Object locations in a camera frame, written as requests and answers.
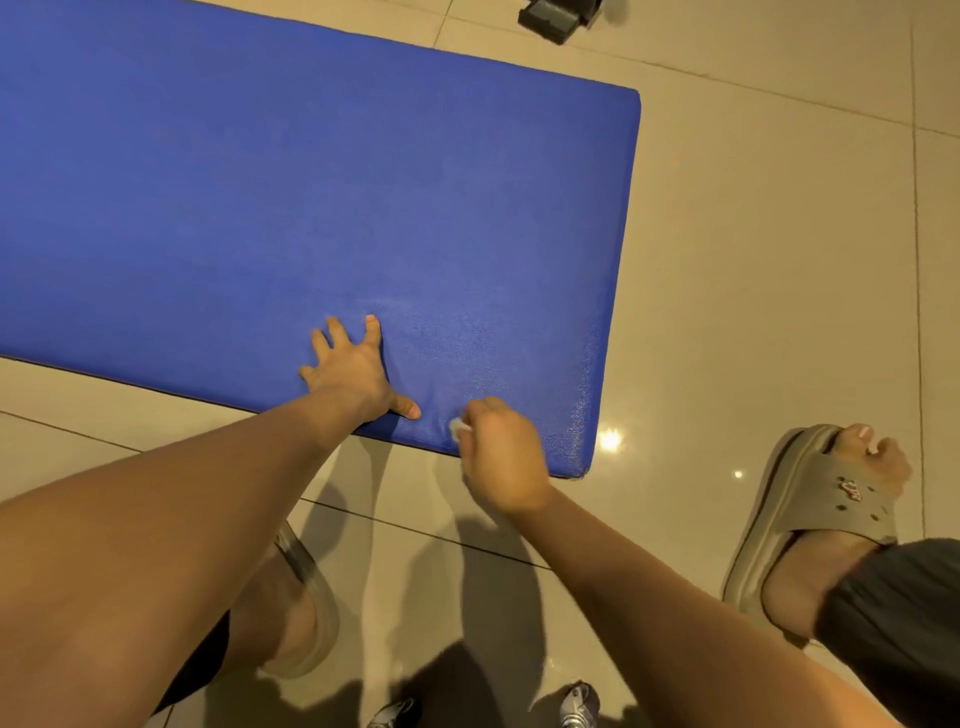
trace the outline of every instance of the right hand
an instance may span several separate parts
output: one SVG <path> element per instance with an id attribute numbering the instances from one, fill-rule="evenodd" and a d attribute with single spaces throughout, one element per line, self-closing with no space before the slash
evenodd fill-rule
<path id="1" fill-rule="evenodd" d="M 553 494 L 533 423 L 497 397 L 468 402 L 461 429 L 464 479 L 507 516 L 541 508 Z"/>

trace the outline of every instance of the black object on floor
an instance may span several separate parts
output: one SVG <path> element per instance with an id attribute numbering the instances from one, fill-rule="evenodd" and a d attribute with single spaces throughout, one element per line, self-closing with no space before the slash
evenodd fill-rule
<path id="1" fill-rule="evenodd" d="M 581 25 L 589 26 L 603 0 L 532 0 L 517 21 L 539 36 L 563 45 Z"/>

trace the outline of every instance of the slide sandal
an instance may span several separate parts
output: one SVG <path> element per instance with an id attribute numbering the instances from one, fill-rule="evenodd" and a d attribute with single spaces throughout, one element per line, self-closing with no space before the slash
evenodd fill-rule
<path id="1" fill-rule="evenodd" d="M 273 677 L 292 680 L 312 671 L 330 654 L 340 631 L 340 612 L 337 609 L 337 600 L 333 596 L 330 585 L 326 583 L 326 579 L 317 568 L 317 562 L 313 560 L 302 541 L 297 538 L 297 534 L 290 527 L 290 523 L 283 522 L 283 526 L 276 534 L 274 543 L 280 549 L 280 553 L 283 554 L 283 558 L 290 565 L 294 575 L 310 593 L 317 613 L 317 629 L 314 633 L 314 642 L 310 651 L 302 657 L 298 656 L 296 660 L 278 663 L 272 665 L 269 669 L 263 669 L 266 674 Z"/>
<path id="2" fill-rule="evenodd" d="M 767 464 L 765 485 L 733 560 L 723 600 L 791 643 L 760 603 L 770 569 L 803 531 L 848 531 L 878 544 L 897 542 L 893 500 L 864 470 L 829 455 L 841 427 L 815 425 L 788 432 Z"/>

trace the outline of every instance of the toe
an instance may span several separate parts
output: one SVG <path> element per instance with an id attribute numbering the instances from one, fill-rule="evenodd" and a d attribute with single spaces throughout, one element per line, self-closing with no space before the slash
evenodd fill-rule
<path id="1" fill-rule="evenodd" d="M 870 443 L 874 440 L 874 429 L 863 423 L 844 427 L 837 434 L 833 452 L 846 457 L 865 457 L 870 452 Z"/>

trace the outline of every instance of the dark shorts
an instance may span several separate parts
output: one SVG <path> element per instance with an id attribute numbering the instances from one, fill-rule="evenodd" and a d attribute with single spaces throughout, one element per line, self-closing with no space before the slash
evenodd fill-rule
<path id="1" fill-rule="evenodd" d="M 227 655 L 227 643 L 230 640 L 230 612 L 220 617 L 204 641 L 193 651 L 177 673 L 177 677 L 170 683 L 163 699 L 156 707 L 155 713 L 164 708 L 179 703 L 187 695 L 209 685 L 224 663 Z"/>
<path id="2" fill-rule="evenodd" d="M 868 556 L 828 594 L 816 636 L 907 728 L 960 725 L 960 541 Z"/>

